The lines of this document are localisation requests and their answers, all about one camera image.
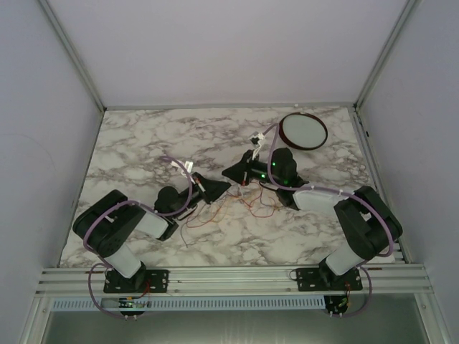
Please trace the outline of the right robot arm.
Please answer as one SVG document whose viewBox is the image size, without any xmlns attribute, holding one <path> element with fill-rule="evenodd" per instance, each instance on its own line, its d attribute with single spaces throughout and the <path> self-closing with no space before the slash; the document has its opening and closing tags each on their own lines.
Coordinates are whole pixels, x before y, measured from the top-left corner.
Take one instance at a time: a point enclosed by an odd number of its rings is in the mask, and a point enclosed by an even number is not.
<svg viewBox="0 0 459 344">
<path fill-rule="evenodd" d="M 391 252 L 402 233 L 402 225 L 371 186 L 353 193 L 316 187 L 303 180 L 297 163 L 287 148 L 273 151 L 267 163 L 252 150 L 223 170 L 228 179 L 246 185 L 257 180 L 276 187 L 278 200 L 296 211 L 317 211 L 335 216 L 346 241 L 313 269 L 297 269 L 300 290 L 361 290 L 358 268 L 382 254 Z"/>
</svg>

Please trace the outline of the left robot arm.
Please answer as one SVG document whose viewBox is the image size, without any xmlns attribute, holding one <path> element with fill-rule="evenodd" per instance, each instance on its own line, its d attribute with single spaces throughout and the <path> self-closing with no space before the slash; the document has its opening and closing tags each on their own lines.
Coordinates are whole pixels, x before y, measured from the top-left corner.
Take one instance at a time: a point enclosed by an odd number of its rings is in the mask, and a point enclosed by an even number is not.
<svg viewBox="0 0 459 344">
<path fill-rule="evenodd" d="M 179 192 L 173 186 L 163 187 L 151 211 L 113 190 L 81 213 L 72 230 L 86 243 L 88 251 L 94 251 L 111 268 L 104 292 L 139 293 L 153 286 L 153 272 L 126 244 L 133 231 L 164 242 L 178 229 L 177 221 L 190 216 L 199 202 L 212 204 L 230 186 L 195 172 L 191 188 Z"/>
</svg>

